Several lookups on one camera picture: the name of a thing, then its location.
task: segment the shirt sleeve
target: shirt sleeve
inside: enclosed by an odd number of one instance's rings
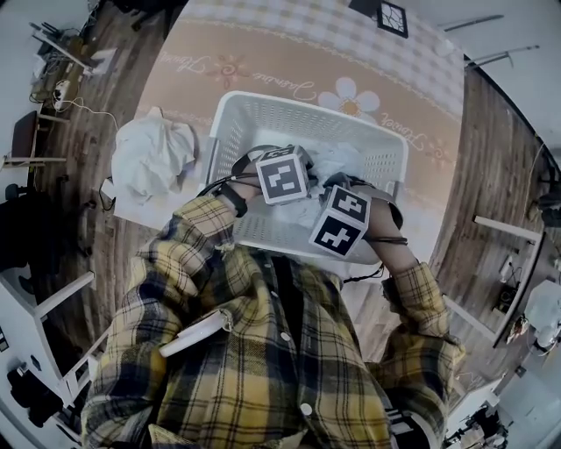
[[[416,413],[442,443],[453,369],[464,348],[449,334],[448,311],[426,263],[385,281],[384,290],[401,324],[370,370],[393,407]]]
[[[132,260],[129,292],[82,412],[84,447],[139,441],[166,373],[160,348],[200,313],[199,292],[231,243],[233,221],[220,201],[196,198]]]

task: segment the wooden floor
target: wooden floor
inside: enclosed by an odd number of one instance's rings
[[[99,48],[117,47],[115,69],[105,76],[82,82],[80,96],[93,110],[114,114],[119,125],[131,120],[146,78],[163,44],[161,22],[135,33],[129,18],[106,5],[93,30]],[[49,156],[66,156],[67,207],[90,199],[99,202],[98,189],[110,175],[115,129],[111,118],[72,108],[65,113],[69,125],[59,126],[50,140]],[[494,327],[499,319],[492,304],[501,287],[499,268],[513,248],[525,242],[490,232],[472,222],[474,214],[499,219],[528,229],[540,229],[540,221],[524,217],[529,171],[538,146],[531,131],[501,96],[478,74],[465,78],[465,114],[459,159],[449,207],[430,264],[444,293],[469,308]],[[536,178],[543,163],[538,160],[529,192],[538,194]],[[39,189],[53,191],[54,180],[64,167],[48,167],[37,173]],[[88,210],[81,223],[85,242],[94,255],[90,260],[67,257],[57,278],[45,286],[59,287],[87,269],[96,272],[96,289],[81,294],[53,312],[51,319],[77,346],[85,347],[110,324],[125,292],[129,259],[152,237],[153,231],[112,216],[110,211]],[[368,301],[351,310],[366,358],[380,357],[387,334],[397,323],[381,298],[379,287],[362,284]],[[465,342],[468,355],[459,368],[465,387],[496,378],[516,367],[527,351],[518,344],[494,350],[490,343],[459,317],[452,317],[452,332]]]

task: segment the picture frame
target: picture frame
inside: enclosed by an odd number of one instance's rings
[[[397,4],[382,1],[378,9],[378,27],[404,39],[409,37],[407,13]]]
[[[9,347],[10,346],[8,345],[8,342],[6,341],[6,336],[2,332],[2,329],[0,329],[0,353],[3,353]]]

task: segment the power strip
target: power strip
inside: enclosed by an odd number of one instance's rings
[[[53,106],[56,110],[61,110],[62,105],[64,104],[65,97],[67,95],[68,89],[70,88],[70,81],[64,80],[57,84],[56,89],[54,90],[54,103]]]

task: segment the flower pattern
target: flower pattern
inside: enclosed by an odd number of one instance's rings
[[[343,112],[348,116],[361,118],[367,122],[376,123],[376,120],[367,112],[374,112],[380,107],[380,99],[371,90],[365,90],[357,95],[357,84],[353,79],[343,77],[335,83],[337,94],[322,92],[317,102],[320,106]]]
[[[436,139],[435,141],[429,142],[429,148],[423,154],[430,158],[430,162],[437,164],[440,168],[444,167],[446,164],[455,166],[456,161],[450,157],[450,152],[448,150],[444,150],[445,146],[446,144],[443,140]]]
[[[245,64],[242,63],[244,55],[234,58],[232,55],[225,57],[218,56],[218,62],[215,62],[215,69],[206,72],[207,76],[214,76],[215,81],[223,81],[224,89],[229,89],[233,82],[236,82],[240,76],[247,78],[249,73],[245,71]]]

